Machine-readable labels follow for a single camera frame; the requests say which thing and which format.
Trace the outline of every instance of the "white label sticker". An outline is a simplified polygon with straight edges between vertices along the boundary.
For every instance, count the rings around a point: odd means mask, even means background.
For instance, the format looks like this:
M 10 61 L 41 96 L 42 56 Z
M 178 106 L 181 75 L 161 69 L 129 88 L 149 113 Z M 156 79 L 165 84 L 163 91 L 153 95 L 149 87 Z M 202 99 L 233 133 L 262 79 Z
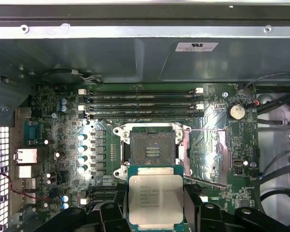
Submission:
M 218 43 L 178 43 L 176 52 L 211 52 Z

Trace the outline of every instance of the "mounting hole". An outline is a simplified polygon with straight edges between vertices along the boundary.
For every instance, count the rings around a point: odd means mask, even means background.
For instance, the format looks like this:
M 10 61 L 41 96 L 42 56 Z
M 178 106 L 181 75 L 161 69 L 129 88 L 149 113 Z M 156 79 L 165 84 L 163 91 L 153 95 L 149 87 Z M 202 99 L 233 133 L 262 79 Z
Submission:
M 21 25 L 20 29 L 22 30 L 23 33 L 28 33 L 29 31 L 29 27 L 27 25 Z
M 115 231 L 122 231 L 122 227 L 121 226 L 116 226 L 115 227 Z
M 108 204 L 108 205 L 106 206 L 106 208 L 107 208 L 107 209 L 113 209 L 113 208 L 114 208 L 114 205 L 113 205 L 113 204 Z
M 264 28 L 265 33 L 270 33 L 271 31 L 272 31 L 272 26 L 270 26 L 270 25 L 265 26 L 265 28 Z
M 210 230 L 210 231 L 216 231 L 216 228 L 215 228 L 215 226 L 210 226 L 210 227 L 209 227 L 209 230 Z

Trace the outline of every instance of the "capacitor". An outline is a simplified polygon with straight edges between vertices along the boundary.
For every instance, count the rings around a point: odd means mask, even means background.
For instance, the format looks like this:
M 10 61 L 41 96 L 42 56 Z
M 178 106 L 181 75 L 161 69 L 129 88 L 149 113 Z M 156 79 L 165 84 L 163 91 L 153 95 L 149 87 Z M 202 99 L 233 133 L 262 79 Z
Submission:
M 88 159 L 87 156 L 82 156 L 82 157 L 78 158 L 78 162 L 80 164 L 83 164 L 83 163 L 85 163 L 87 161 L 87 159 Z
M 56 176 L 56 173 L 55 172 L 50 172 L 50 173 L 47 173 L 46 174 L 46 177 L 47 178 L 51 178 L 51 177 L 55 177 Z
M 68 203 L 63 203 L 63 204 L 62 204 L 62 208 L 63 208 L 63 209 L 67 209 L 67 208 L 69 208 L 69 204 L 68 204 Z
M 62 197 L 62 201 L 63 202 L 68 202 L 69 201 L 69 197 L 68 196 L 63 196 Z
M 61 99 L 60 104 L 61 105 L 67 105 L 67 104 L 69 104 L 69 102 L 68 102 L 68 100 L 66 98 L 63 98 L 63 99 Z
M 52 140 L 52 139 L 45 139 L 45 140 L 44 140 L 44 144 L 45 144 L 45 145 L 51 145 L 51 144 L 54 144 L 54 140 Z
M 83 141 L 83 140 L 87 139 L 87 135 L 86 134 L 80 134 L 80 135 L 77 136 L 77 139 L 79 141 Z
M 82 120 L 82 124 L 83 124 L 83 125 L 89 125 L 89 124 L 90 124 L 90 121 L 87 120 L 87 119 L 83 119 L 83 120 Z
M 61 106 L 60 106 L 60 111 L 61 111 L 61 112 L 67 112 L 67 110 L 68 110 L 68 108 L 67 108 L 66 105 L 61 105 Z
M 48 185 L 50 185 L 50 184 L 53 184 L 53 183 L 55 183 L 55 181 L 56 181 L 56 178 L 54 178 L 54 177 L 51 177 L 51 178 L 49 178 L 48 180 L 47 180 L 47 184 Z
M 65 153 L 63 151 L 57 151 L 55 152 L 55 157 L 56 158 L 60 158 L 60 157 L 64 157 Z
M 232 120 L 241 120 L 246 115 L 246 109 L 240 104 L 233 104 L 229 106 L 227 115 Z
M 79 167 L 77 170 L 78 170 L 79 173 L 83 173 L 87 169 L 88 169 L 88 166 L 87 165 L 83 165 L 83 166 Z
M 56 114 L 56 113 L 52 113 L 52 118 L 57 118 L 58 117 L 58 115 Z
M 87 149 L 88 149 L 88 147 L 86 145 L 82 145 L 82 146 L 79 146 L 77 148 L 79 153 L 82 153 L 82 152 L 86 151 Z

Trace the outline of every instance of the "motherboard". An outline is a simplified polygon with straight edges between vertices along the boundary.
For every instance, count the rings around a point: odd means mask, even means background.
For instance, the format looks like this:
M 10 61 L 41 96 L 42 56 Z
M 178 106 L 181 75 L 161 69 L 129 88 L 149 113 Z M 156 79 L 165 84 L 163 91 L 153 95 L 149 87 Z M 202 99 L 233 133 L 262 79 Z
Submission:
M 257 112 L 239 84 L 40 85 L 29 106 L 17 161 L 36 199 L 22 204 L 45 221 L 113 201 L 143 166 L 183 170 L 184 184 L 229 213 L 255 207 Z

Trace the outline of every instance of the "red wire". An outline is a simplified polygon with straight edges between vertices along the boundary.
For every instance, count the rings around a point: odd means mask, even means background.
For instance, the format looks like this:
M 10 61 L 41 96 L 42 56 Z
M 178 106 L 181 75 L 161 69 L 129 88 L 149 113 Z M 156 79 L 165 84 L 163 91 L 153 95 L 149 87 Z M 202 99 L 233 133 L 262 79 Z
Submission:
M 37 201 L 45 201 L 45 200 L 50 200 L 50 197 L 44 197 L 44 198 L 38 198 L 38 197 L 32 197 L 28 194 L 26 194 L 25 192 L 20 192 L 20 191 L 17 191 L 15 189 L 13 189 L 13 182 L 12 182 L 12 179 L 5 173 L 0 173 L 0 175 L 3 175 L 4 177 L 8 178 L 9 180 L 9 188 L 10 188 L 10 191 L 16 193 L 16 194 L 19 194 L 19 195 L 22 195 L 24 197 L 29 197 L 31 199 L 36 199 Z

